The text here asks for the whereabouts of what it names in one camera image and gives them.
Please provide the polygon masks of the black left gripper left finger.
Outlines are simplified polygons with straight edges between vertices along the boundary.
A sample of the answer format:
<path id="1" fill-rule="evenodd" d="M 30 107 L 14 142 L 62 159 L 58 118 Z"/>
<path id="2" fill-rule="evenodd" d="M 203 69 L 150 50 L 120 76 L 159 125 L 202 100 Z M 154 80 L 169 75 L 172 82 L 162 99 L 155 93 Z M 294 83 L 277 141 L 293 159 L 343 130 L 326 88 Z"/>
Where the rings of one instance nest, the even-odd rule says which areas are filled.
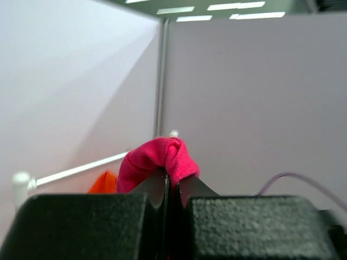
<path id="1" fill-rule="evenodd" d="M 129 193 L 32 196 L 1 259 L 166 259 L 169 187 L 160 169 Z"/>

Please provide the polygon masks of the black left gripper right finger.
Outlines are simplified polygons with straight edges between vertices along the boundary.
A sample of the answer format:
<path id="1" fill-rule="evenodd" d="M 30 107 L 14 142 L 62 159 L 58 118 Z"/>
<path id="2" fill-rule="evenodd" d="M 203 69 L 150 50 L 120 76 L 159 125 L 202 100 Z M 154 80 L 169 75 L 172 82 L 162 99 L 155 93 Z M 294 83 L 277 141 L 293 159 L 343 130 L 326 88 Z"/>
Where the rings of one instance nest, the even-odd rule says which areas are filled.
<path id="1" fill-rule="evenodd" d="M 338 259 L 316 207 L 298 196 L 221 196 L 175 187 L 174 259 Z"/>

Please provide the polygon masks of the magenta t shirt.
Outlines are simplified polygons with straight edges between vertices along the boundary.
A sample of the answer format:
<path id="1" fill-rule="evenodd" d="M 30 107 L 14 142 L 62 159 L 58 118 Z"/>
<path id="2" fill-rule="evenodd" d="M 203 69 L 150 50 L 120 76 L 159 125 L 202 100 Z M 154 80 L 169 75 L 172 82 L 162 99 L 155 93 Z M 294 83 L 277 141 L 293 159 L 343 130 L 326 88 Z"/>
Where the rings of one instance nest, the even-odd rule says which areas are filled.
<path id="1" fill-rule="evenodd" d="M 200 176 L 200 168 L 182 139 L 155 138 L 128 152 L 121 162 L 115 191 L 132 191 L 159 168 L 166 170 L 172 187 L 189 176 Z"/>

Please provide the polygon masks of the orange t shirt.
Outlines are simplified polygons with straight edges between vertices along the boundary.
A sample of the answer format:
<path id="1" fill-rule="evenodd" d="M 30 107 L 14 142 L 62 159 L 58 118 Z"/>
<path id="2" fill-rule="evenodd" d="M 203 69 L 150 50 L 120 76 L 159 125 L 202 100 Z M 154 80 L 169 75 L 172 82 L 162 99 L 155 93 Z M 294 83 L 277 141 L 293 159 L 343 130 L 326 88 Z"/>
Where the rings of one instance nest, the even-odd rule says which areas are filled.
<path id="1" fill-rule="evenodd" d="M 89 194 L 111 194 L 115 193 L 117 187 L 117 175 L 106 171 L 101 174 L 89 189 Z"/>

